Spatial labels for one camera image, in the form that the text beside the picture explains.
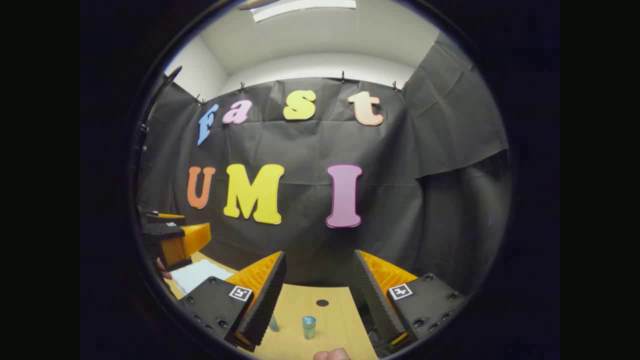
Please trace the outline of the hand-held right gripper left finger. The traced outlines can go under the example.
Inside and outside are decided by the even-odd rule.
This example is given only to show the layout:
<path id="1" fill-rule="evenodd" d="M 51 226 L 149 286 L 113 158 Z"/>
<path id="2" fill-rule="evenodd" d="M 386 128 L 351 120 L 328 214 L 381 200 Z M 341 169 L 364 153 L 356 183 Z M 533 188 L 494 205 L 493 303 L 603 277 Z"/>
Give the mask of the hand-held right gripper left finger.
<path id="1" fill-rule="evenodd" d="M 208 276 L 177 302 L 208 337 L 253 353 L 265 337 L 286 272 L 286 254 L 277 251 L 227 279 Z"/>

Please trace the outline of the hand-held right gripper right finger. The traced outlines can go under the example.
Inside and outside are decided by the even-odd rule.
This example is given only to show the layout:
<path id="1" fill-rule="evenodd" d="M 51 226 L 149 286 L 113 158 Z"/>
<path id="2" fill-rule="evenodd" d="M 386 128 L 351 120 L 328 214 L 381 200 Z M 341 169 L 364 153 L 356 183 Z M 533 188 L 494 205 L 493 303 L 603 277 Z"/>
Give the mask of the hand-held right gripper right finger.
<path id="1" fill-rule="evenodd" d="M 355 287 L 387 354 L 432 339 L 467 300 L 434 273 L 417 276 L 366 251 L 354 251 L 353 267 Z"/>

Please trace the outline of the light blue small suitcase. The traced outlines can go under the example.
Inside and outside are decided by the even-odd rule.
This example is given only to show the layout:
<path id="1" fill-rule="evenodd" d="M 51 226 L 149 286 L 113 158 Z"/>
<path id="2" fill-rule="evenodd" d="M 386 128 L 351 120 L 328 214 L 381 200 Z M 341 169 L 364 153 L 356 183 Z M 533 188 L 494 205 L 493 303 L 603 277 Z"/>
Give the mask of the light blue small suitcase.
<path id="1" fill-rule="evenodd" d="M 233 272 L 218 266 L 210 260 L 202 259 L 170 272 L 178 290 L 186 296 L 210 277 L 227 280 Z"/>

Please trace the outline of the black backdrop cloth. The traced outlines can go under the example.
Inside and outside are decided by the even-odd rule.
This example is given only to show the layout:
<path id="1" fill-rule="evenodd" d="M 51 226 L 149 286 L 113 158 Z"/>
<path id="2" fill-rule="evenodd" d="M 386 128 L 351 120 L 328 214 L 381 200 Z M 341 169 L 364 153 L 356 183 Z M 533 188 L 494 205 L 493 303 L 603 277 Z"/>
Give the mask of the black backdrop cloth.
<path id="1" fill-rule="evenodd" d="M 311 77 L 199 105 L 172 84 L 148 124 L 138 205 L 210 223 L 202 253 L 227 267 L 283 251 L 287 284 L 354 287 L 360 249 L 468 293 L 503 243 L 505 126 L 444 35 L 400 92 Z"/>

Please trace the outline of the ceiling light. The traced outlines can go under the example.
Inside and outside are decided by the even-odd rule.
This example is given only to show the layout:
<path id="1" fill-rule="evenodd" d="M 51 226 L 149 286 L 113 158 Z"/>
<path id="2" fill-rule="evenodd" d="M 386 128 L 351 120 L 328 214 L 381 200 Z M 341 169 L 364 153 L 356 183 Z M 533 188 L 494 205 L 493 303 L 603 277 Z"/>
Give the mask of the ceiling light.
<path id="1" fill-rule="evenodd" d="M 356 0 L 275 0 L 260 6 L 254 6 L 249 11 L 253 16 L 254 22 L 260 23 L 270 18 L 302 10 L 355 10 L 356 8 Z"/>

